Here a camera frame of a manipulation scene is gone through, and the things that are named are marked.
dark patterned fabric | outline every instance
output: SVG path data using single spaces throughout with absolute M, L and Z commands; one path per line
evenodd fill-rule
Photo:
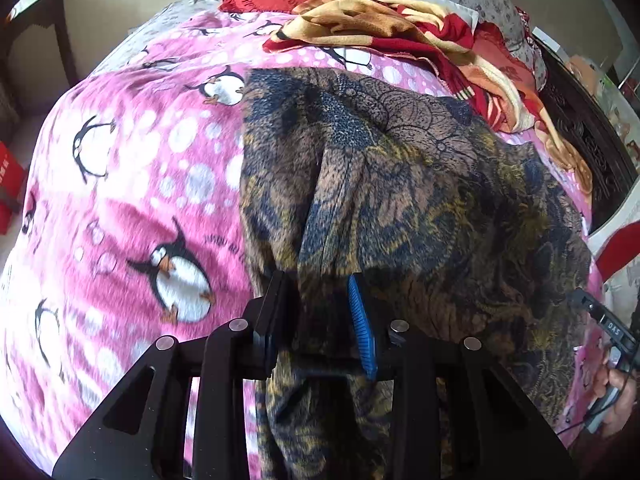
M 257 385 L 265 479 L 381 478 L 392 384 L 308 377 L 302 354 L 357 356 L 346 278 L 429 336 L 475 334 L 552 423 L 585 319 L 567 291 L 590 253 L 533 146 L 470 108 L 328 69 L 253 70 L 241 218 L 256 294 L 274 269 L 302 298 L 290 352 Z

penguin beak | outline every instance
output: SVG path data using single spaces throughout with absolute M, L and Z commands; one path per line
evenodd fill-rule
M 169 277 L 170 270 L 175 270 L 174 264 L 171 263 L 169 256 L 166 255 L 162 258 L 162 260 L 160 260 L 158 268 L 160 269 L 160 272 L 162 272 L 167 277 Z

pink blanket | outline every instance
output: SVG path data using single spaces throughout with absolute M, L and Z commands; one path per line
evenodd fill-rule
M 81 82 L 47 117 L 22 233 L 0 282 L 6 385 L 0 415 L 44 471 L 51 472 L 92 410 L 156 338 L 208 335 L 239 316 L 251 298 L 238 216 L 238 103 L 248 68 L 345 68 L 449 95 L 428 70 L 368 52 L 264 53 L 266 35 L 289 18 L 197 15 L 150 43 L 124 70 Z M 589 218 L 571 175 L 556 174 Z M 572 391 L 572 417 L 582 416 L 575 408 L 581 391 Z M 247 383 L 247 445 L 256 478 L 254 411 Z

carved dark wood panel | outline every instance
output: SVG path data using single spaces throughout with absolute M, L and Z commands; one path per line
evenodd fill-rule
M 542 44 L 541 49 L 549 77 L 540 98 L 593 173 L 593 232 L 620 207 L 638 174 L 600 107 Z

metal bolt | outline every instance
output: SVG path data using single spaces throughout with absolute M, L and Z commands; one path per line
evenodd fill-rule
M 170 335 L 163 335 L 156 341 L 156 348 L 158 350 L 168 350 L 174 345 L 174 338 Z
M 391 322 L 391 330 L 402 333 L 409 330 L 409 324 L 404 319 L 395 319 Z
M 248 326 L 249 326 L 248 321 L 243 319 L 243 318 L 241 318 L 241 317 L 237 317 L 237 318 L 232 319 L 231 321 L 229 321 L 229 328 L 233 332 L 242 332 L 242 330 L 244 330 Z
M 465 347 L 469 350 L 476 351 L 482 348 L 482 343 L 475 337 L 465 337 Z

